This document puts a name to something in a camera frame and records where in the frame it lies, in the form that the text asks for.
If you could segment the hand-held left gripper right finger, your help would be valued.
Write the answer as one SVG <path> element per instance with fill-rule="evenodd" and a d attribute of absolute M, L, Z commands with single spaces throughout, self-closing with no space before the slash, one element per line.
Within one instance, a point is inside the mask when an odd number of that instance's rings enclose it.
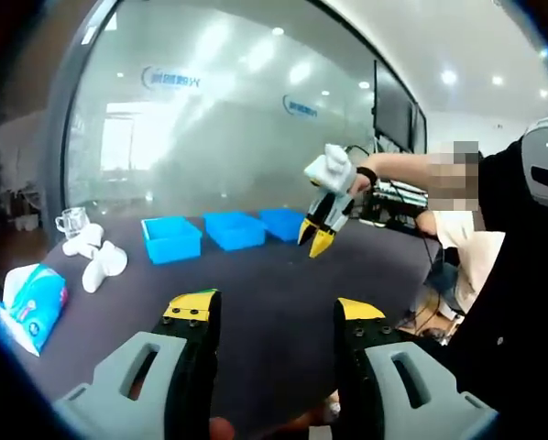
<path fill-rule="evenodd" d="M 499 414 L 457 388 L 456 378 L 389 326 L 373 305 L 334 304 L 335 439 L 493 439 Z"/>

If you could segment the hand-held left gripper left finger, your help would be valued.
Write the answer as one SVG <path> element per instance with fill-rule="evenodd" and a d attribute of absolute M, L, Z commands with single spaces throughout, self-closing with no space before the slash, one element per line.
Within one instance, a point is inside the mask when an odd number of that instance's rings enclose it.
<path fill-rule="evenodd" d="M 54 408 L 81 439 L 207 439 L 222 293 L 173 298 L 150 332 L 99 362 Z"/>

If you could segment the person's right hand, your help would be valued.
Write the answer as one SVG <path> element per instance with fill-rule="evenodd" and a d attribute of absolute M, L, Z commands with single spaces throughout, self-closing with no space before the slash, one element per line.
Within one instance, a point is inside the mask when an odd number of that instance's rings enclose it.
<path fill-rule="evenodd" d="M 368 178 L 366 175 L 357 173 L 356 178 L 349 190 L 349 194 L 352 197 L 356 197 L 358 194 L 363 193 L 373 187 L 376 180 L 377 178 L 375 176 Z"/>

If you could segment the person's left hand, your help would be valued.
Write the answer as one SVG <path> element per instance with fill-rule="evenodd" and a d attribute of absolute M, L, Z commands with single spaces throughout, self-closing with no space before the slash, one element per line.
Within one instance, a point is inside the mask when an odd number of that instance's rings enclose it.
<path fill-rule="evenodd" d="M 209 420 L 210 440 L 233 440 L 235 428 L 225 418 L 214 417 Z"/>

